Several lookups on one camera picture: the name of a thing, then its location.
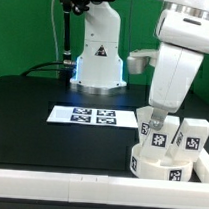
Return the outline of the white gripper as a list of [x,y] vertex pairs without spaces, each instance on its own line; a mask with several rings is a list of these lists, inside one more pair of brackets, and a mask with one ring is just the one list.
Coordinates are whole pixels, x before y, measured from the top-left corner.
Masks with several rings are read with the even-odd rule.
[[202,53],[160,44],[149,92],[149,104],[154,107],[151,128],[159,131],[168,112],[175,113],[181,107],[203,59]]

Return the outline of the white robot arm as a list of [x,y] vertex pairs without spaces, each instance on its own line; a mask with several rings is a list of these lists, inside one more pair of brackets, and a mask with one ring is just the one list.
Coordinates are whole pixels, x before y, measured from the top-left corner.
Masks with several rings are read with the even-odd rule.
[[[85,38],[77,58],[74,87],[88,93],[126,86],[118,54],[120,17],[108,0],[86,0]],[[209,54],[209,0],[159,0],[163,3],[154,29],[158,49],[134,50],[127,57],[131,74],[154,66],[149,125],[160,130],[167,114],[181,107],[205,54]]]

